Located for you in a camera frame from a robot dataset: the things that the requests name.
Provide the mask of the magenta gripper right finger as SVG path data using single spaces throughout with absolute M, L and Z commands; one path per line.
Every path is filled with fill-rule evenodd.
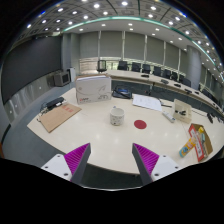
M 136 143 L 132 146 L 132 154 L 140 172 L 143 185 L 152 183 L 181 169 L 169 156 L 158 155 Z

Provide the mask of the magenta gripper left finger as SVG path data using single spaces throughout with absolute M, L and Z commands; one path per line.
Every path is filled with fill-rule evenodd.
M 56 154 L 42 169 L 79 185 L 90 154 L 91 145 L 87 143 L 65 155 Z

